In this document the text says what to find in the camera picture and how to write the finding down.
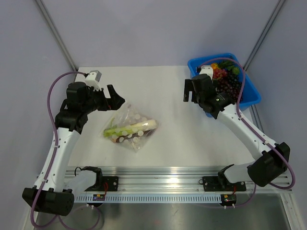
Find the clear dotted zip top bag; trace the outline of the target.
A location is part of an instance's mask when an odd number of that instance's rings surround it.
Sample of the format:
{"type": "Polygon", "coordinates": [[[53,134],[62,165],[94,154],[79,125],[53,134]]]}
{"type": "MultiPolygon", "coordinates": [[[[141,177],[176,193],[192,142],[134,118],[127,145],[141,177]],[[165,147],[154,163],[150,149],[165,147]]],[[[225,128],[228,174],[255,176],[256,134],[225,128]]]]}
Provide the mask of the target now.
{"type": "Polygon", "coordinates": [[[100,137],[138,152],[158,128],[158,121],[126,102],[108,120],[100,137]]]}

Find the green white celery stalk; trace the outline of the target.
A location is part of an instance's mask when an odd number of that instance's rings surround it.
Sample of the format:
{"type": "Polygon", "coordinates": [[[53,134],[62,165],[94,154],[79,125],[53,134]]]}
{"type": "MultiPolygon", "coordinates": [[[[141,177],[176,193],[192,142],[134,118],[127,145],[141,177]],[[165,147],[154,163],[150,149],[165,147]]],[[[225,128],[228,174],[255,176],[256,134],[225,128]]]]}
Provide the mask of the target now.
{"type": "Polygon", "coordinates": [[[132,125],[122,126],[122,127],[115,127],[105,129],[103,131],[103,137],[108,138],[113,135],[115,136],[127,136],[128,134],[134,134],[138,131],[147,131],[153,130],[158,127],[158,122],[156,120],[146,120],[143,122],[135,123],[132,125]]]}

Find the orange purple papaya slice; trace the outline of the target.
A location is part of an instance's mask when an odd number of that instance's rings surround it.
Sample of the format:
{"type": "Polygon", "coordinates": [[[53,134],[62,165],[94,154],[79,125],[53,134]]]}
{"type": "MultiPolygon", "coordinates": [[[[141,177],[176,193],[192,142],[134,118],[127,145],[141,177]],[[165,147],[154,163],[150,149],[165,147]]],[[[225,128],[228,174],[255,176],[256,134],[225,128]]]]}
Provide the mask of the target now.
{"type": "Polygon", "coordinates": [[[147,130],[147,131],[138,131],[134,134],[128,134],[127,136],[112,136],[111,141],[114,143],[121,143],[124,140],[128,140],[131,142],[138,142],[141,140],[141,138],[146,138],[152,135],[155,132],[155,130],[147,130]]]}

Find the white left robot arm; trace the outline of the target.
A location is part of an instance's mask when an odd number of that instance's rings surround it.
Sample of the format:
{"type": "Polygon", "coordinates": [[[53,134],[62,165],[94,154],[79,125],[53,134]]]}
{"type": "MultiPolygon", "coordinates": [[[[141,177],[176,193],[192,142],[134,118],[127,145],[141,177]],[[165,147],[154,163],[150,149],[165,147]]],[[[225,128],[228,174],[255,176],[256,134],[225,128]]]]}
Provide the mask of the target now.
{"type": "Polygon", "coordinates": [[[22,194],[32,211],[66,216],[79,194],[108,189],[102,170],[94,166],[85,166],[73,179],[67,183],[64,181],[72,151],[88,121],[88,115],[94,111],[118,110],[125,102],[113,85],[109,84],[107,89],[108,98],[103,89],[97,91],[84,82],[68,85],[67,97],[52,120],[54,136],[42,172],[33,187],[25,188],[22,194]]]}

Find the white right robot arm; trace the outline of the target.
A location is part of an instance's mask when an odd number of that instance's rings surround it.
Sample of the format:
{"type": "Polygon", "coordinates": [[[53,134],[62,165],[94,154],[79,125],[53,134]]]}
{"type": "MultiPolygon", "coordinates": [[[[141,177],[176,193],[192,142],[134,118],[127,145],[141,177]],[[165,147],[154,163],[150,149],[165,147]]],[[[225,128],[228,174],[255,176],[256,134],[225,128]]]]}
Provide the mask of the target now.
{"type": "Polygon", "coordinates": [[[238,182],[253,182],[265,187],[290,168],[290,147],[278,144],[246,119],[234,100],[225,92],[218,93],[207,74],[184,82],[183,101],[198,104],[204,112],[222,122],[245,145],[254,161],[229,165],[218,172],[220,188],[230,189],[238,182]]]}

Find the orange yellow fruit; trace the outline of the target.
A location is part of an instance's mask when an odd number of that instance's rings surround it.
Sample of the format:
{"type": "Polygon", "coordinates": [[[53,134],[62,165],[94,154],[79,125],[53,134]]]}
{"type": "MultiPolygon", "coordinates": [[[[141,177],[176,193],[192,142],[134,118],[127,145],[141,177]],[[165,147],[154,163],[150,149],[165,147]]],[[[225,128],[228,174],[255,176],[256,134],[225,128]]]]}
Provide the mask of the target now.
{"type": "Polygon", "coordinates": [[[219,66],[217,63],[212,63],[211,64],[212,69],[219,69],[219,66]]]}

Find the dark purple grape bunch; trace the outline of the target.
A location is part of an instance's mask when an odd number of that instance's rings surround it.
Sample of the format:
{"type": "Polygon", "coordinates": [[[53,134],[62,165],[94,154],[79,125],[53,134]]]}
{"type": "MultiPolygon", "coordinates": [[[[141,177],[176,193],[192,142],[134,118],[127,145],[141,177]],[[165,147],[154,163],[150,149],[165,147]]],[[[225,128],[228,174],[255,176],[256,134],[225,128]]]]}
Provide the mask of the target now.
{"type": "Polygon", "coordinates": [[[238,67],[234,67],[231,70],[214,69],[213,85],[217,93],[225,92],[236,102],[242,86],[242,82],[239,80],[239,73],[238,67]]]}

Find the dark green herb sprig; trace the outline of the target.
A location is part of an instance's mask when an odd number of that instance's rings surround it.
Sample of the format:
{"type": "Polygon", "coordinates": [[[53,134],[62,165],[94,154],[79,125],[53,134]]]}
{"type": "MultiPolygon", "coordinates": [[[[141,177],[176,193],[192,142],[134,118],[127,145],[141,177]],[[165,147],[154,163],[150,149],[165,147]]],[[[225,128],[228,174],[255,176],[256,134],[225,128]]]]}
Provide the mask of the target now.
{"type": "Polygon", "coordinates": [[[228,73],[232,73],[235,75],[238,75],[240,73],[240,68],[230,60],[221,61],[220,63],[218,63],[218,67],[220,69],[225,69],[228,71],[228,73]]]}

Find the left controller board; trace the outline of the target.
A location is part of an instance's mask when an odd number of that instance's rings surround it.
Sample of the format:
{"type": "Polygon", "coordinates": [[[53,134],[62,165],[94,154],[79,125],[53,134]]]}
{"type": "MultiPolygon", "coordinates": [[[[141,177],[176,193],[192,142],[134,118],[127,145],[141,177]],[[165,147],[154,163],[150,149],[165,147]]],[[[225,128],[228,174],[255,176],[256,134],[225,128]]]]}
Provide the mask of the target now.
{"type": "Polygon", "coordinates": [[[105,201],[106,196],[104,194],[93,194],[93,201],[105,201]]]}

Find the controller board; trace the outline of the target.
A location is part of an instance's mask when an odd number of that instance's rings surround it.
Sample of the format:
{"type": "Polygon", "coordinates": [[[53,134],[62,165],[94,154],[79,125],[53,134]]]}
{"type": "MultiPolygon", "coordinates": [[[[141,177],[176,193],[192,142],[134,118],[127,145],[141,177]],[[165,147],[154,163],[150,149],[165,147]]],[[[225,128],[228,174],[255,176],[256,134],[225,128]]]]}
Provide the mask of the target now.
{"type": "Polygon", "coordinates": [[[106,196],[104,194],[93,194],[93,201],[105,201],[106,196]]]}
{"type": "Polygon", "coordinates": [[[236,194],[221,195],[221,205],[222,206],[232,206],[232,205],[235,205],[236,202],[237,202],[236,194]]]}

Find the right controller board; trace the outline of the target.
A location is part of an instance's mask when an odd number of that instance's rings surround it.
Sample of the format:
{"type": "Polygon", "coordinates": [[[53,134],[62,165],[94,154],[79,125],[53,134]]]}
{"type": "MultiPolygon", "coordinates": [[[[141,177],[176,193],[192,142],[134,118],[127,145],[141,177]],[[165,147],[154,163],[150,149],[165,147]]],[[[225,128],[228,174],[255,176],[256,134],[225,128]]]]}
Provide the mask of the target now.
{"type": "Polygon", "coordinates": [[[222,206],[232,206],[232,205],[235,205],[236,202],[237,202],[236,194],[221,195],[221,205],[222,206]]]}

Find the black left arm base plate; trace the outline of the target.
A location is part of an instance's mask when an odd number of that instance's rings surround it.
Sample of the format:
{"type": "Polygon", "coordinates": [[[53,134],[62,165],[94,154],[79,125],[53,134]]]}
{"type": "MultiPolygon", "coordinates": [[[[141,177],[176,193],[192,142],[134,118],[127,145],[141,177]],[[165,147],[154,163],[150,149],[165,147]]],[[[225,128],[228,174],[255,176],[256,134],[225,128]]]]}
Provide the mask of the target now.
{"type": "Polygon", "coordinates": [[[87,188],[86,192],[116,192],[118,190],[119,177],[118,176],[103,176],[100,184],[95,184],[87,188]]]}

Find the aluminium rail frame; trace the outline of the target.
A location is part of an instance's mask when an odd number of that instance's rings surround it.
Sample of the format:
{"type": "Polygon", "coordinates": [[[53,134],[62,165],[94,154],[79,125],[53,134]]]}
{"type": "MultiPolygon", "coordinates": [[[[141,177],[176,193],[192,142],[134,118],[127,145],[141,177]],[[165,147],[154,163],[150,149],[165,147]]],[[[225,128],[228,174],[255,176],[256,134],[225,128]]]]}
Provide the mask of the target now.
{"type": "Polygon", "coordinates": [[[104,176],[119,178],[122,194],[201,194],[204,176],[217,174],[216,167],[102,167],[104,176]]]}

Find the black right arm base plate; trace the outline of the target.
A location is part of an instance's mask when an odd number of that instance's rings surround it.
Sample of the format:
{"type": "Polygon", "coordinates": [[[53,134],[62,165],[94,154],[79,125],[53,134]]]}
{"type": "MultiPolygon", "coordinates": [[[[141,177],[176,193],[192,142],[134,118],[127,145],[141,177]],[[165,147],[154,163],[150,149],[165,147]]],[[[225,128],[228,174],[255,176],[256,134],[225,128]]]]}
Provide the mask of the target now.
{"type": "Polygon", "coordinates": [[[198,180],[205,192],[245,192],[247,190],[245,182],[221,185],[217,176],[204,176],[198,180]]]}

